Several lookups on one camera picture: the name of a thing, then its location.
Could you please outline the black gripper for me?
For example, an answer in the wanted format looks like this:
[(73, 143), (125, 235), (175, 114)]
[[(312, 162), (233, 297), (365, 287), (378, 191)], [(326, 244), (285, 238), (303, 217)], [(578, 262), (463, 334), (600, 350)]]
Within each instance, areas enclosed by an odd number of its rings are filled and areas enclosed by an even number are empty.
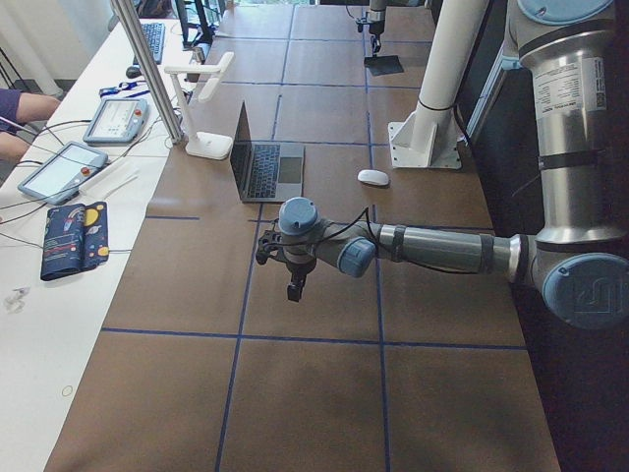
[(307, 276), (315, 269), (316, 259), (308, 258), (304, 262), (288, 261), (286, 266), (291, 274), (287, 286), (287, 297), (290, 301), (299, 302), (303, 296)]
[(381, 38), (385, 28), (385, 11), (368, 10), (365, 15), (357, 19), (357, 28), (362, 32), (364, 27), (369, 29), (371, 35), (371, 57), (376, 57), (381, 50)]

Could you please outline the person forearm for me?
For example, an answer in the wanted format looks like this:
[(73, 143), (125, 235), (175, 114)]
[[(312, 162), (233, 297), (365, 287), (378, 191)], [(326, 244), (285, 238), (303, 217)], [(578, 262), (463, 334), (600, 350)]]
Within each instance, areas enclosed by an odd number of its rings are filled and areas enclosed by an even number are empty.
[(1, 159), (19, 162), (29, 145), (16, 133), (18, 125), (33, 121), (48, 120), (61, 101), (43, 94), (24, 92), (18, 89), (1, 89)]

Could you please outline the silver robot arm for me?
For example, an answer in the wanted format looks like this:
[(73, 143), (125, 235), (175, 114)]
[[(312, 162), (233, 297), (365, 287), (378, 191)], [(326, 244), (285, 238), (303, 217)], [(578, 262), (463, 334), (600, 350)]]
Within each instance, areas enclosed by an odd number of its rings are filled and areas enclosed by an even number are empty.
[(287, 266), (288, 298), (302, 295), (318, 262), (359, 277), (389, 259), (454, 274), (502, 273), (535, 287), (549, 310), (583, 329), (628, 317), (625, 231), (604, 198), (609, 165), (603, 54), (615, 33), (610, 1), (511, 1), (504, 59), (533, 78), (543, 191), (543, 229), (500, 238), (377, 224), (366, 216), (340, 224), (305, 198), (284, 203), (257, 243), (259, 263)]
[(386, 9), (386, 0), (370, 0), (365, 15), (355, 21), (358, 32), (368, 29), (371, 41), (371, 58), (375, 58), (381, 49), (381, 36), (385, 31)]

